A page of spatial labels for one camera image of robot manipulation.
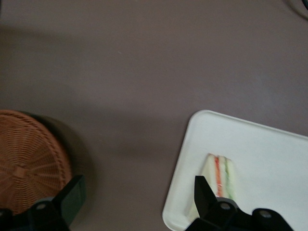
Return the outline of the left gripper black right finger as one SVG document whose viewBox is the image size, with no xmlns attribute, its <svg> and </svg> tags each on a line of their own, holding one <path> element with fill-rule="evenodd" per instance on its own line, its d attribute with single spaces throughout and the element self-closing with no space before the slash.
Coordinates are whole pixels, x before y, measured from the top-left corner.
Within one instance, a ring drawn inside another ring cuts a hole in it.
<svg viewBox="0 0 308 231">
<path fill-rule="evenodd" d="M 194 202 L 199 214 L 187 228 L 189 231 L 239 231 L 234 226 L 238 206 L 233 200 L 218 199 L 205 177 L 196 176 Z"/>
</svg>

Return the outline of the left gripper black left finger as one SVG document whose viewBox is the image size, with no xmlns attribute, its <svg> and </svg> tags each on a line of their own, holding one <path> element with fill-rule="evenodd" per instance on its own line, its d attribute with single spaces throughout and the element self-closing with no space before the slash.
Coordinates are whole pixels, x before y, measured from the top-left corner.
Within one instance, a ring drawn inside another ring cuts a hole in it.
<svg viewBox="0 0 308 231">
<path fill-rule="evenodd" d="M 28 211 L 31 231 L 68 231 L 86 200 L 83 175 L 74 176 L 51 200 L 39 201 Z"/>
</svg>

